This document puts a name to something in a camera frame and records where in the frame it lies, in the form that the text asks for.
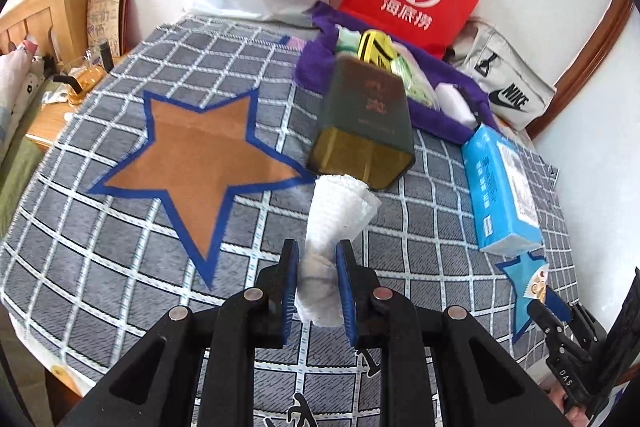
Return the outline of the white tissue cloth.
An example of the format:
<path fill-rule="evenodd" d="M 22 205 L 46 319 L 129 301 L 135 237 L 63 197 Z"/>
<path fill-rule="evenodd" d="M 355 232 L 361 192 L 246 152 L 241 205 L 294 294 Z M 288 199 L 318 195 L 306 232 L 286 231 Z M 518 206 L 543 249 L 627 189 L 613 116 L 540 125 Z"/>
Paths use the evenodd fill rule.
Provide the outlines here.
<path fill-rule="evenodd" d="M 369 185 L 352 176 L 317 179 L 298 262 L 296 307 L 303 322 L 326 329 L 344 324 L 335 249 L 342 239 L 356 239 L 380 206 Z"/>

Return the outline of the orange fruit print packet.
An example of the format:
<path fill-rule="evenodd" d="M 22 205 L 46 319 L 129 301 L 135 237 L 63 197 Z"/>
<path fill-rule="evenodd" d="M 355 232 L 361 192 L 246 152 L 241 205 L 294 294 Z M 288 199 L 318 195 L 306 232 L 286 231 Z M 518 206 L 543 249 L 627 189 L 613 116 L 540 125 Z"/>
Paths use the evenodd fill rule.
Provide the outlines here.
<path fill-rule="evenodd" d="M 523 297 L 538 300 L 544 305 L 546 303 L 548 274 L 548 263 L 538 265 L 525 284 Z"/>

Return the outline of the green wipes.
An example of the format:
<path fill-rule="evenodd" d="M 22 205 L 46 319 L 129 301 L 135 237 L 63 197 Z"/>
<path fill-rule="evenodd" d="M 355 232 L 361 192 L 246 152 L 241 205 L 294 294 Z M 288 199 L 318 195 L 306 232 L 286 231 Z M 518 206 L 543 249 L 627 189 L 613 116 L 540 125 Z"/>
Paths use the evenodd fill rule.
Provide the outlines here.
<path fill-rule="evenodd" d="M 390 71 L 402 80 L 408 98 L 427 108 L 439 110 L 435 89 L 411 52 L 398 50 L 396 54 L 390 61 Z"/>

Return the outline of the yellow black fabric pouch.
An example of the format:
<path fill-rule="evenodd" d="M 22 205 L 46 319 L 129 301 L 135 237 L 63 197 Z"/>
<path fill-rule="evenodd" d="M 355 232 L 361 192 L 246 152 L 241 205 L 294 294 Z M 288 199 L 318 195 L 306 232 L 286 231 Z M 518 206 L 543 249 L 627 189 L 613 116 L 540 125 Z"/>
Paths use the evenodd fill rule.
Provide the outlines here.
<path fill-rule="evenodd" d="M 390 72 L 396 57 L 397 52 L 389 35 L 377 29 L 363 31 L 358 43 L 358 60 Z"/>

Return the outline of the blue star patch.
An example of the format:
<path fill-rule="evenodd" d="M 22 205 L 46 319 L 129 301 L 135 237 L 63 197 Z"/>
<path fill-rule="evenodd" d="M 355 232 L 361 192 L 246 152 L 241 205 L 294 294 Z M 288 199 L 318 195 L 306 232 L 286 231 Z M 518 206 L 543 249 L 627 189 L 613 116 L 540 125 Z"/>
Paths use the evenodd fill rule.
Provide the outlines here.
<path fill-rule="evenodd" d="M 535 256 L 531 253 L 520 254 L 499 262 L 497 268 L 510 281 L 515 295 L 512 336 L 514 343 L 522 337 L 532 323 L 527 307 L 533 300 L 540 301 L 561 321 L 570 321 L 572 316 L 570 307 L 553 289 L 548 288 L 550 263 L 544 256 Z"/>

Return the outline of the dark green tin box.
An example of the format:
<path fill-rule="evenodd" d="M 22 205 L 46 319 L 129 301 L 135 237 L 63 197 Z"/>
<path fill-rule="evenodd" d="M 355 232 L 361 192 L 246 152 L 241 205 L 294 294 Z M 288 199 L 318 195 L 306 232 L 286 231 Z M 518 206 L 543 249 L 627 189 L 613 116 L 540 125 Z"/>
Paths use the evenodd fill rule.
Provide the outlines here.
<path fill-rule="evenodd" d="M 307 168 L 317 174 L 348 174 L 381 191 L 413 164 L 402 80 L 358 58 L 340 57 L 322 101 Z"/>

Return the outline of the orange star patch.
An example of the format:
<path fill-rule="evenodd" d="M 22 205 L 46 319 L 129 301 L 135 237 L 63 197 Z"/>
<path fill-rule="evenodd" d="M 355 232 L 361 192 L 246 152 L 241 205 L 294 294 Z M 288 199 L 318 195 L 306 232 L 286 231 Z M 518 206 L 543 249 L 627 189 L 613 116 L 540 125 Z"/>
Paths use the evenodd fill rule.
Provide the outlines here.
<path fill-rule="evenodd" d="M 146 139 L 89 188 L 157 198 L 188 257 L 212 285 L 233 199 L 314 182 L 303 165 L 255 134 L 258 91 L 198 107 L 145 91 Z"/>

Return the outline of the blue tissue pack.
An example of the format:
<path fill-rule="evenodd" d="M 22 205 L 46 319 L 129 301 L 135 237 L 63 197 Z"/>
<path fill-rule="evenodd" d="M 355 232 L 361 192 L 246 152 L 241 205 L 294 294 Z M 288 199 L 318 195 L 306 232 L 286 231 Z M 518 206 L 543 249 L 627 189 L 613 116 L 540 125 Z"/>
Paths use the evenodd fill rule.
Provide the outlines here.
<path fill-rule="evenodd" d="M 480 251 L 516 257 L 541 248 L 537 208 L 515 145 L 482 124 L 461 152 Z"/>

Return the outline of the grey Nike waist bag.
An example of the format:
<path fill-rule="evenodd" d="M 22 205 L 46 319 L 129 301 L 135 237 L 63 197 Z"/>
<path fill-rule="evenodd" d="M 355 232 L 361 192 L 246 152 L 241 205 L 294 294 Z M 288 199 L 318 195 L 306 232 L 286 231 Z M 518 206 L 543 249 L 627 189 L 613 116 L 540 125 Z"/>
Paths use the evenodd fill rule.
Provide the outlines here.
<path fill-rule="evenodd" d="M 445 61 L 472 78 L 488 96 L 491 112 L 516 131 L 544 115 L 555 87 L 540 78 L 506 37 L 478 18 L 468 20 Z"/>

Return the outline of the white plush pillow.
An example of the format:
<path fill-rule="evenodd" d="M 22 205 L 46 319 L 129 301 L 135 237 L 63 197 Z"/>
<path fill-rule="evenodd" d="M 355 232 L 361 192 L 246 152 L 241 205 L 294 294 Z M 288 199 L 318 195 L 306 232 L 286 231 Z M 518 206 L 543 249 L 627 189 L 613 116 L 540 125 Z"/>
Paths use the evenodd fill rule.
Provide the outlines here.
<path fill-rule="evenodd" d="M 27 106 L 43 84 L 44 62 L 37 49 L 32 40 L 25 39 L 1 57 L 1 158 L 6 156 Z"/>

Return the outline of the wooden headboard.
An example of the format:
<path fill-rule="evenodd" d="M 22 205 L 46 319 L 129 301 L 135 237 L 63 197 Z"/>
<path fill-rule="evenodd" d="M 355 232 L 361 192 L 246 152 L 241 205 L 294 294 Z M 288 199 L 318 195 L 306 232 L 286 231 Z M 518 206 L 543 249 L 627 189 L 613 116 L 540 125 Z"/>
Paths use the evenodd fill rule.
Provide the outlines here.
<path fill-rule="evenodd" d="M 40 55 L 58 64 L 85 53 L 87 0 L 23 0 L 1 17 L 1 53 L 32 37 Z"/>

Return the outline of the small picture frame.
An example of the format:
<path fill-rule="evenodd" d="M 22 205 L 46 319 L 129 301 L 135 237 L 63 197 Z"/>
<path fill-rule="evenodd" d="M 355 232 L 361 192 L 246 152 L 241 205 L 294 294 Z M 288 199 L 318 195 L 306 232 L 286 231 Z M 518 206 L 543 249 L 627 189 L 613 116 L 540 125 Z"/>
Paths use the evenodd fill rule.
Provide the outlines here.
<path fill-rule="evenodd" d="M 113 56 L 126 53 L 128 0 L 87 0 L 87 43 L 96 49 L 107 41 Z"/>

